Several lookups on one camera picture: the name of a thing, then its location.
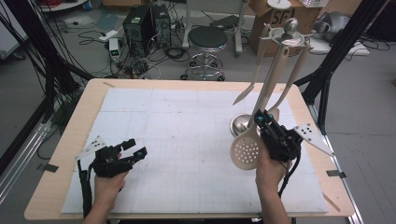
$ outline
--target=metal stand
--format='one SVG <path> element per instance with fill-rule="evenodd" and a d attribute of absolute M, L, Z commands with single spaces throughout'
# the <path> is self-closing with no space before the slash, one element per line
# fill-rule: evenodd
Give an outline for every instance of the metal stand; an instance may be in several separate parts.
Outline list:
<path fill-rule="evenodd" d="M 326 134 L 325 119 L 332 75 L 338 65 L 340 65 L 347 56 L 350 49 L 354 47 L 354 44 L 361 36 L 361 33 L 366 29 L 375 15 L 386 3 L 387 0 L 363 0 L 353 14 L 349 23 L 346 25 L 344 31 L 335 40 L 332 49 L 319 68 L 310 75 L 294 82 L 297 86 L 309 83 L 305 88 L 305 91 L 302 93 L 303 98 L 308 105 L 313 105 L 315 103 L 315 98 L 321 92 L 318 111 L 318 127 L 322 134 Z"/>

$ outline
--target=cardboard box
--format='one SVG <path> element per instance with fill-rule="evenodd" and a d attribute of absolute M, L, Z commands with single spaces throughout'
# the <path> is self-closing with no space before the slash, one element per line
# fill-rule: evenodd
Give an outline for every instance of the cardboard box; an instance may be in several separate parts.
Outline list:
<path fill-rule="evenodd" d="M 253 28 L 251 31 L 249 45 L 257 53 L 259 48 L 260 35 L 265 23 L 269 23 L 272 28 L 283 27 L 285 21 L 295 18 L 299 22 L 298 32 L 309 35 L 318 18 L 321 7 L 304 7 L 298 0 L 290 0 L 291 7 L 285 10 L 273 9 L 267 6 L 266 1 L 250 0 L 249 7 L 256 13 Z M 264 57 L 276 55 L 277 44 L 270 42 L 265 51 Z M 290 55 L 300 52 L 298 48 L 290 48 Z"/>
<path fill-rule="evenodd" d="M 103 0 L 106 7 L 132 7 L 134 5 L 149 5 L 149 0 Z"/>

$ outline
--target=black cable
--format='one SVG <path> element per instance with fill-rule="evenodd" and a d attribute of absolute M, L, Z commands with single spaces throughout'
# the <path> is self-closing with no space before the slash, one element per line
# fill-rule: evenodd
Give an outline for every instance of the black cable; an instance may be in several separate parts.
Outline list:
<path fill-rule="evenodd" d="M 103 41 L 96 40 L 96 37 L 91 37 L 91 36 L 84 35 L 84 34 L 88 34 L 88 33 L 97 33 L 97 34 L 100 34 L 102 36 L 106 36 L 105 33 L 99 32 L 99 31 L 94 31 L 94 30 L 82 32 L 82 33 L 78 34 L 78 37 L 85 38 L 85 40 L 79 41 L 78 43 L 80 45 L 89 45 L 92 42 L 104 43 Z"/>
<path fill-rule="evenodd" d="M 45 161 L 50 160 L 50 157 L 43 157 L 43 156 L 40 155 L 40 149 L 41 149 L 41 147 L 43 146 L 43 144 L 44 144 L 47 140 L 49 140 L 49 139 L 56 133 L 56 131 L 58 131 L 58 129 L 59 129 L 59 126 L 58 126 L 48 137 L 46 137 L 46 138 L 41 142 L 40 146 L 37 148 L 36 154 L 37 154 L 37 157 L 40 158 L 41 160 L 45 160 Z"/>
<path fill-rule="evenodd" d="M 210 18 L 210 20 L 215 21 L 215 19 L 213 19 L 211 16 L 207 15 L 204 11 L 201 10 L 202 13 L 204 13 L 204 15 L 206 15 L 208 18 Z"/>
<path fill-rule="evenodd" d="M 301 158 L 301 151 L 297 150 L 297 159 L 296 162 L 294 163 L 293 167 L 291 168 L 291 170 L 285 175 L 285 177 L 283 178 L 283 183 L 282 186 L 280 187 L 279 192 L 277 193 L 279 195 L 279 198 L 282 196 L 283 190 L 285 189 L 285 187 L 288 185 L 289 183 L 289 179 L 290 177 L 293 175 L 294 171 L 297 169 L 298 164 L 300 163 L 300 158 Z"/>

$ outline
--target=floor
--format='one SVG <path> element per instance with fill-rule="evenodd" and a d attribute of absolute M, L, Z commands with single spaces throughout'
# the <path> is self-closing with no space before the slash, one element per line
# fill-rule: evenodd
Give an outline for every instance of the floor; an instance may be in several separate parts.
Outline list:
<path fill-rule="evenodd" d="M 109 15 L 109 11 L 101 8 L 83 11 L 76 8 L 59 14 L 60 18 L 77 15 L 89 15 L 98 21 L 92 27 L 99 28 L 99 21 Z M 122 15 L 113 23 L 104 23 L 101 27 L 112 25 L 118 30 L 122 23 Z M 249 20 L 244 25 L 251 25 Z M 84 29 L 63 33 L 66 46 L 79 63 L 89 72 L 101 71 L 109 73 L 108 52 L 101 43 L 81 46 L 82 39 L 78 34 Z M 249 82 L 254 72 L 255 54 L 252 49 L 244 47 L 239 58 L 233 55 L 233 45 L 220 52 L 224 62 L 225 81 Z M 325 55 L 308 56 L 307 64 L 300 77 L 314 72 L 325 58 Z M 339 160 L 346 181 L 359 207 L 364 223 L 391 224 L 396 220 L 396 87 L 391 83 L 396 78 L 396 48 L 389 50 L 371 49 L 368 56 L 353 56 L 344 60 L 332 77 L 330 97 L 326 118 L 326 131 L 331 140 L 332 148 Z M 263 60 L 262 74 L 266 74 L 272 58 Z M 287 81 L 287 74 L 296 62 L 290 57 L 285 75 L 281 82 Z M 184 74 L 186 62 L 166 61 L 159 63 L 157 69 L 149 71 L 152 78 L 179 80 Z M 3 154 L 24 123 L 30 118 L 41 103 L 43 91 L 29 60 L 8 58 L 0 61 L 0 153 Z M 98 77 L 105 74 L 95 73 Z M 50 157 L 60 139 L 56 131 L 39 149 L 41 157 Z M 2 223 L 53 223 L 51 221 L 28 221 L 23 217 L 35 187 L 43 174 L 40 164 L 48 161 L 37 157 L 28 163 L 26 169 L 0 204 Z M 297 218 L 298 223 L 347 223 L 344 218 Z M 57 223 L 80 223 L 77 221 L 59 221 Z"/>

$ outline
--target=metal frame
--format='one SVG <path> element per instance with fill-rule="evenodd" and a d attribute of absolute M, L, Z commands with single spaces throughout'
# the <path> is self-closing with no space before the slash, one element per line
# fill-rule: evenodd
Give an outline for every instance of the metal frame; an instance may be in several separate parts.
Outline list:
<path fill-rule="evenodd" d="M 311 116 L 312 116 L 312 119 L 314 120 L 314 122 L 317 123 L 318 122 L 318 111 L 315 108 L 315 106 L 314 105 L 309 105 L 308 106 L 308 110 L 311 113 Z M 330 139 L 329 139 L 328 135 L 327 134 L 323 134 L 322 135 L 322 139 L 329 146 L 329 148 L 332 150 L 332 152 L 334 152 L 334 150 L 332 149 L 332 144 L 330 143 Z M 332 157 L 332 162 L 334 162 L 337 170 L 339 172 L 342 172 L 341 165 L 338 162 L 337 157 L 335 156 L 335 154 Z M 351 217 L 347 218 L 349 220 L 349 223 L 351 223 L 351 224 L 364 224 L 363 219 L 361 218 L 361 213 L 359 211 L 359 208 L 356 205 L 355 200 L 353 199 L 352 192 L 350 191 L 349 186 L 347 185 L 347 179 L 346 178 L 342 178 L 341 180 L 343 181 L 344 187 L 346 188 L 346 193 L 348 194 L 349 199 L 352 202 L 353 208 L 355 209 L 355 214 L 353 214 Z"/>
<path fill-rule="evenodd" d="M 313 105 L 315 103 L 315 98 L 321 92 L 318 111 L 318 127 L 324 135 L 326 134 L 325 119 L 332 75 L 335 69 L 337 69 L 347 56 L 350 49 L 354 47 L 356 41 L 360 38 L 375 15 L 381 11 L 387 2 L 388 0 L 363 0 L 346 25 L 344 31 L 335 40 L 332 49 L 319 68 L 310 75 L 294 82 L 297 86 L 309 83 L 302 93 L 308 105 Z"/>

